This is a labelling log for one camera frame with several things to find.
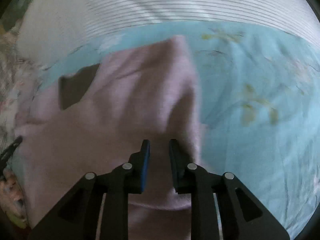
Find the white striped fabric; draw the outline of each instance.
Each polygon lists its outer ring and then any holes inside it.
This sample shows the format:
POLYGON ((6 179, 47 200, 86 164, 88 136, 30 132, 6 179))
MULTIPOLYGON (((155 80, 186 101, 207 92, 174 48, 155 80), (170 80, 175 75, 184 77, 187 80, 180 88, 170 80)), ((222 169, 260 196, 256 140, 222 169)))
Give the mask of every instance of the white striped fabric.
POLYGON ((320 46, 320 24, 306 0, 34 0, 18 49, 47 64, 96 36, 186 20, 261 24, 320 46))

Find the pink towel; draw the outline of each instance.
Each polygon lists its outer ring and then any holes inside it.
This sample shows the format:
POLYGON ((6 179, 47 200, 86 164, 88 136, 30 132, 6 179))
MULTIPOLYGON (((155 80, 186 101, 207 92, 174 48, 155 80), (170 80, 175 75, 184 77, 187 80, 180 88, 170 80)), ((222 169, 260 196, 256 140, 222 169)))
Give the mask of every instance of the pink towel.
POLYGON ((190 197, 175 194, 168 155, 175 138, 199 162, 197 76, 184 38, 108 55, 78 103, 62 110, 60 102, 57 82, 16 129, 31 227, 85 173, 112 171, 149 139, 146 190, 129 195, 129 238, 188 239, 190 197))

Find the metal pin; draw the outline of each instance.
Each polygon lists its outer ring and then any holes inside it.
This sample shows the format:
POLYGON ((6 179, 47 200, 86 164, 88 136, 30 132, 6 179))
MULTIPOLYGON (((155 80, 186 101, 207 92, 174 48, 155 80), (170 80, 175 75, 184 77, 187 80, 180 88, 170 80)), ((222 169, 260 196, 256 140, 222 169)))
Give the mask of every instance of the metal pin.
POLYGON ((226 179, 233 179, 235 177, 231 172, 226 172, 224 176, 226 177, 226 179))
POLYGON ((125 170, 130 170, 132 168, 132 164, 131 163, 125 163, 122 165, 122 168, 125 170))
POLYGON ((84 177, 86 179, 94 179, 96 175, 93 172, 88 172, 84 177))
POLYGON ((187 167, 189 170, 195 170, 197 168, 197 165, 194 163, 189 163, 187 167))

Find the bed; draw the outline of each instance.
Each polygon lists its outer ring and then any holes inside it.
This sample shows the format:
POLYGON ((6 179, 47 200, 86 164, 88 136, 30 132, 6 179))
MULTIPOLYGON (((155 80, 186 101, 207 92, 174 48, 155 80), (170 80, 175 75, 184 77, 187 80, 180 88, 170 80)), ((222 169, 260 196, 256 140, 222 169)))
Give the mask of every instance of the bed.
MULTIPOLYGON (((235 173, 291 238, 297 237, 319 205, 320 193, 316 141, 320 24, 314 4, 310 8, 305 0, 43 1, 32 0, 18 28, 20 35, 10 45, 18 51, 16 63, 23 62, 25 68, 17 68, 21 69, 17 85, 6 92, 1 112, 8 142, 23 79, 32 76, 41 83, 32 93, 41 92, 60 76, 99 63, 110 52, 182 34, 202 87, 202 155, 207 169, 235 173), (25 58, 37 64, 22 61, 25 58)), ((16 25, 4 22, 5 30, 16 25)), ((19 174, 19 166, 13 162, 12 167, 19 174)), ((297 239, 311 239, 303 234, 297 239)))

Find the light blue bedsheet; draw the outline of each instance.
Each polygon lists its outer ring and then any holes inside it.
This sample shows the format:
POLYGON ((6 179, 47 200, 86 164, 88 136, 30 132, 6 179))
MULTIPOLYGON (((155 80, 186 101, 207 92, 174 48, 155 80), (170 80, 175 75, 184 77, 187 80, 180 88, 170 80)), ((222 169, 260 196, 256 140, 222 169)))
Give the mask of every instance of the light blue bedsheet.
POLYGON ((106 54, 185 35, 202 87, 203 160, 231 171, 293 239, 319 204, 320 50, 236 22, 175 22, 99 37, 54 64, 48 86, 106 54))

